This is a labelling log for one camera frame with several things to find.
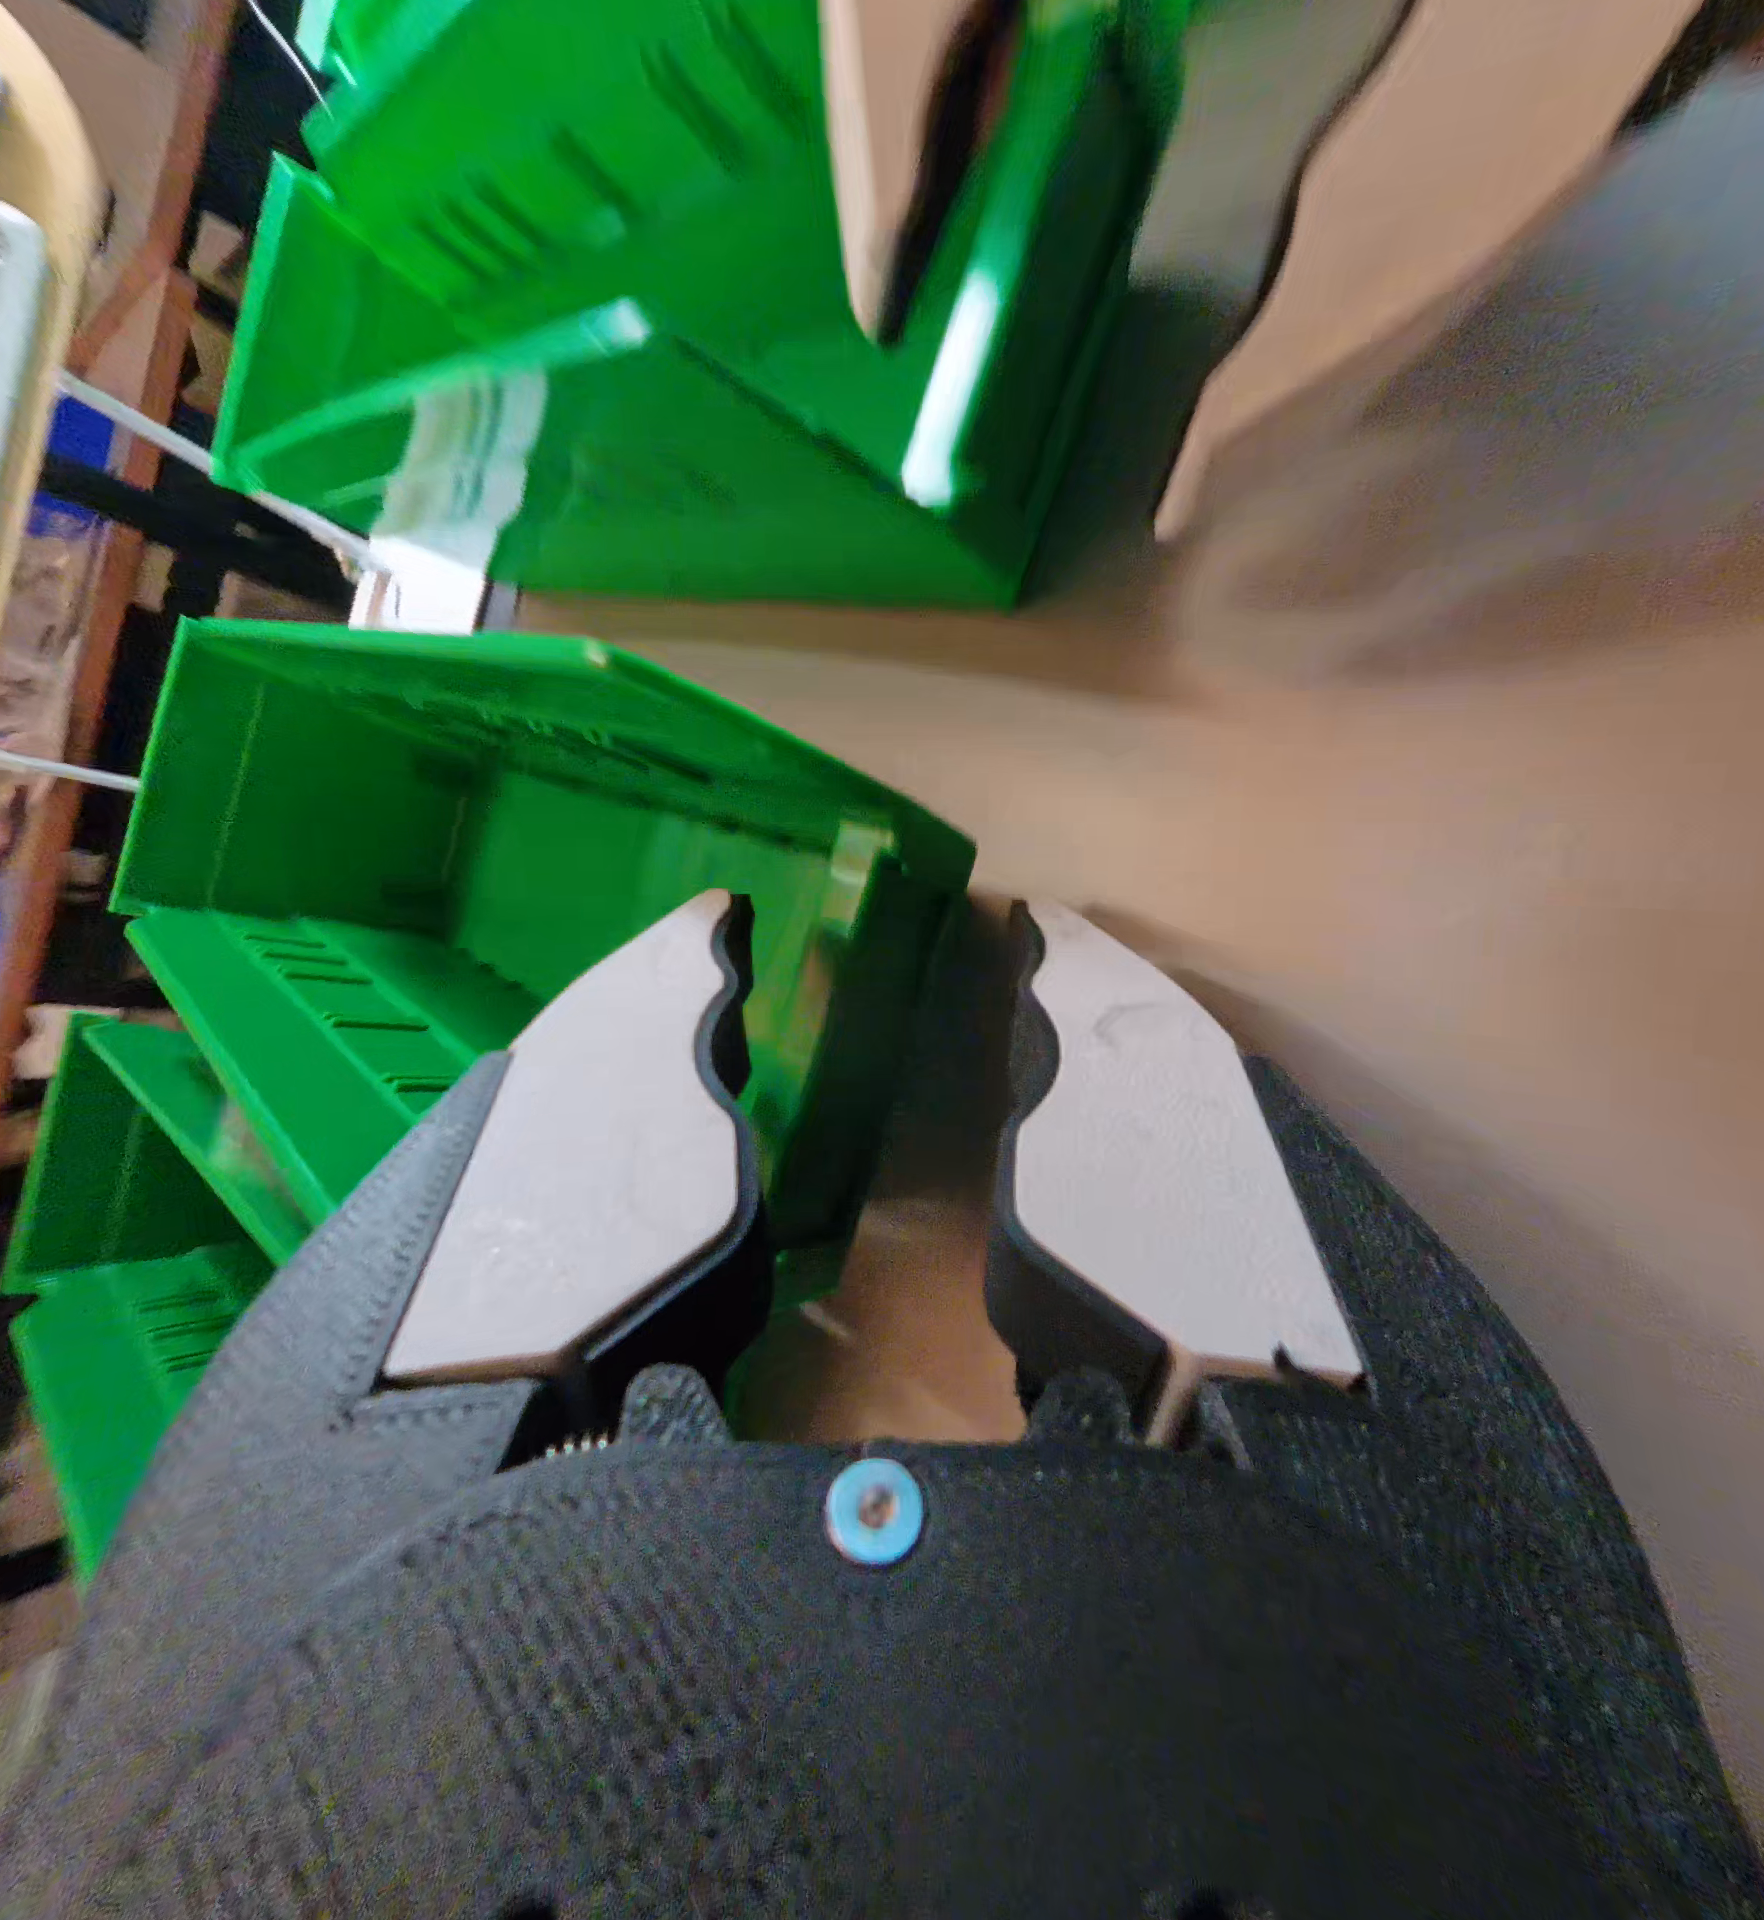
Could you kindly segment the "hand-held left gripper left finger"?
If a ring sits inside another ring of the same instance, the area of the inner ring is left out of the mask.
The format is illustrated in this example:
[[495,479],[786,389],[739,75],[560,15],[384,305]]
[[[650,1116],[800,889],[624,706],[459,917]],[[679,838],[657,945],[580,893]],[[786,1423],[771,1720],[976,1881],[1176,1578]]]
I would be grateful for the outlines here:
[[387,1385],[618,1395],[659,1362],[724,1379],[773,1295],[739,1111],[751,932],[747,896],[701,891],[511,1045],[390,1337]]

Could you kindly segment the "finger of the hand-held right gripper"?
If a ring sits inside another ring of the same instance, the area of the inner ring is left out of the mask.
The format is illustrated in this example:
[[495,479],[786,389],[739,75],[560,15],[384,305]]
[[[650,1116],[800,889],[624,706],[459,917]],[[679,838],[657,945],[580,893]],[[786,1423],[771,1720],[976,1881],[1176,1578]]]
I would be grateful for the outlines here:
[[823,102],[846,300],[894,345],[1007,104],[1021,2],[823,2]]
[[1441,323],[1601,161],[1700,4],[1409,4],[1308,143],[1247,320],[1158,502],[1186,540],[1230,451]]

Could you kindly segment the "long wooden table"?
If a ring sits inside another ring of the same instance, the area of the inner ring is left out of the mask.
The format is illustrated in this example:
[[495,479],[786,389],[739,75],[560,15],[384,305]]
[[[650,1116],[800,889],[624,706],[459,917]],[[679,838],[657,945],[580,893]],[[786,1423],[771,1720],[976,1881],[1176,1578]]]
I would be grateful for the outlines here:
[[[175,113],[160,164],[150,227],[108,290],[91,303],[57,370],[68,380],[62,393],[76,397],[83,385],[94,381],[94,372],[104,359],[121,363],[131,359],[136,350],[146,350],[142,381],[136,381],[131,374],[121,375],[121,383],[134,392],[126,408],[134,411],[136,425],[121,425],[115,444],[123,467],[116,479],[134,491],[137,509],[154,506],[152,487],[165,460],[164,450],[142,435],[142,428],[162,428],[174,410],[189,344],[196,282],[175,267],[175,254],[192,227],[192,200],[208,121],[221,87],[238,12],[235,2],[192,7],[188,61],[175,90]],[[102,521],[94,575],[80,606],[83,625],[72,652],[74,670],[65,733],[55,748],[59,763],[76,763],[83,773],[92,771],[108,672],[148,555],[150,540],[142,529]],[[4,876],[0,1165],[14,1055],[30,1036],[30,997],[46,959],[83,795],[78,781],[30,778],[29,826]]]

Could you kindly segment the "green plastic bin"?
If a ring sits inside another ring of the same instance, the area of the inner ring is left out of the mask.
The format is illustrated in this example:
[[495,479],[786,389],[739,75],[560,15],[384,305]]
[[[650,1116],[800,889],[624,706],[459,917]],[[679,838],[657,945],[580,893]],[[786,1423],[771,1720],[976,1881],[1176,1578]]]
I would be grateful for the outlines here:
[[285,157],[256,231],[219,477],[545,594],[1005,607],[1046,491],[935,463],[925,395],[871,460],[636,300],[473,340]]
[[78,1587],[211,1358],[309,1233],[188,1032],[70,1020],[0,1292]]
[[776,1307],[839,1283],[973,843],[606,644],[185,621],[112,891],[322,1225],[484,1052],[698,893],[744,1018]]
[[636,300],[874,460],[1039,479],[1182,96],[1187,4],[1024,4],[1005,111],[901,338],[848,300],[821,4],[302,4],[337,209],[469,334]]

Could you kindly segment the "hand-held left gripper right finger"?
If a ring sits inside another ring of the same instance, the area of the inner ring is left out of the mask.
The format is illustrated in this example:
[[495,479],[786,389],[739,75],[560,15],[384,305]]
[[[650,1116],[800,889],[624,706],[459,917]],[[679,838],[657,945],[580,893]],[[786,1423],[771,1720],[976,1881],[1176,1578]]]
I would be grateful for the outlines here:
[[1254,1080],[1169,974],[1079,912],[1021,900],[988,1315],[1036,1395],[1205,1382],[1359,1389],[1367,1359]]

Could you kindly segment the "light grey desk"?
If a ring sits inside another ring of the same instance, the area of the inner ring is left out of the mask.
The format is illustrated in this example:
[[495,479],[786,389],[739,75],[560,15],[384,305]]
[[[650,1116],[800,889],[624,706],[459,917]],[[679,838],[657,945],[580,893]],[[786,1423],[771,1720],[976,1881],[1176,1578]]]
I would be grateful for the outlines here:
[[1764,1852],[1764,36],[1392,375],[1149,517],[1302,135],[1394,4],[1239,4],[1009,618],[527,599],[976,839],[783,1438],[1019,1429],[982,1312],[1005,900],[1280,1066],[1532,1344],[1628,1506]]

